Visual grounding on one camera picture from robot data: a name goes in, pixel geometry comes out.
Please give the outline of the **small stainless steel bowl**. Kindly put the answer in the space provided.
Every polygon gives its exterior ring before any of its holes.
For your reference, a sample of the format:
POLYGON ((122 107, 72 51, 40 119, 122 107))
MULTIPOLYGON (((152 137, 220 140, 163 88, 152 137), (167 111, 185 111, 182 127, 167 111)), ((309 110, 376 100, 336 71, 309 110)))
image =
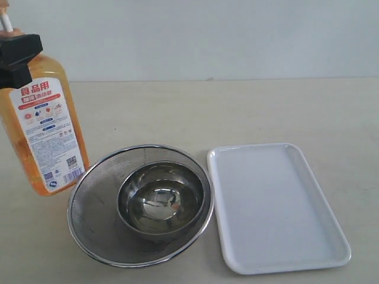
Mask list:
POLYGON ((117 211, 135 235, 171 240, 200 217, 206 202, 200 176, 180 163, 151 162, 132 171, 117 195, 117 211))

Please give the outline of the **orange pump soap bottle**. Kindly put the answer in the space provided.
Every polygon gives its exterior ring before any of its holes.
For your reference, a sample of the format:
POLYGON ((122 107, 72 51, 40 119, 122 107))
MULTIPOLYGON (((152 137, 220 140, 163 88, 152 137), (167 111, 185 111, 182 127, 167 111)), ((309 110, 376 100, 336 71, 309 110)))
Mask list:
MULTIPOLYGON (((12 26, 8 6, 1 1, 1 36, 24 35, 12 26)), ((63 66, 42 52, 16 65, 27 65, 32 81, 1 89, 1 121, 32 188, 51 196, 73 186, 89 168, 69 82, 63 66)))

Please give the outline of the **steel mesh strainer basket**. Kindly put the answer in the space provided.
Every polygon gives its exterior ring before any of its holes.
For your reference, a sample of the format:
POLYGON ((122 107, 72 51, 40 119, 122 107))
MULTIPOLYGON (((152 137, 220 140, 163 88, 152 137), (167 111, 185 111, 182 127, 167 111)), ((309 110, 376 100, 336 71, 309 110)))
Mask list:
POLYGON ((142 144, 113 152, 89 168, 71 192, 67 220, 71 236, 87 255, 110 266, 137 268, 167 262, 186 250, 207 228, 213 208, 213 184, 199 162, 174 147, 142 144), (188 230, 171 240, 146 240, 122 222, 117 195, 132 171, 162 160, 194 170, 205 184, 207 197, 199 219, 188 230))

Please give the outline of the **white rectangular plastic tray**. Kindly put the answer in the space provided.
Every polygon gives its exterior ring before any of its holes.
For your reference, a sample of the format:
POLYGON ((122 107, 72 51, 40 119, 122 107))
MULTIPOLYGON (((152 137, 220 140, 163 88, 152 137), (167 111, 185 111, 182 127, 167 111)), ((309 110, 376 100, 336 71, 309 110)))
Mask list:
POLYGON ((346 265, 350 245, 304 154, 290 143, 207 155, 227 266, 240 275, 346 265))

